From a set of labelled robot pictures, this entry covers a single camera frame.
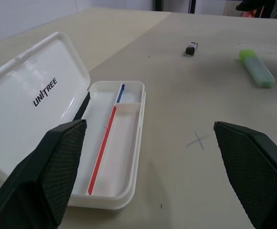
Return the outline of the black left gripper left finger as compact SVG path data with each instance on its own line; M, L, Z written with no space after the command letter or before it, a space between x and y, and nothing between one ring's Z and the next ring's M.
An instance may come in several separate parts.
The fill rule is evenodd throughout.
M77 177L86 120L49 130L0 188L0 229L56 229Z

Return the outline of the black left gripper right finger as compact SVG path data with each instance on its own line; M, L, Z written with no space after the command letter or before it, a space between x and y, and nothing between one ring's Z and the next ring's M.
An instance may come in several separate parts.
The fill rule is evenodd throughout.
M277 145L256 130L215 122L228 180L256 229L277 229Z

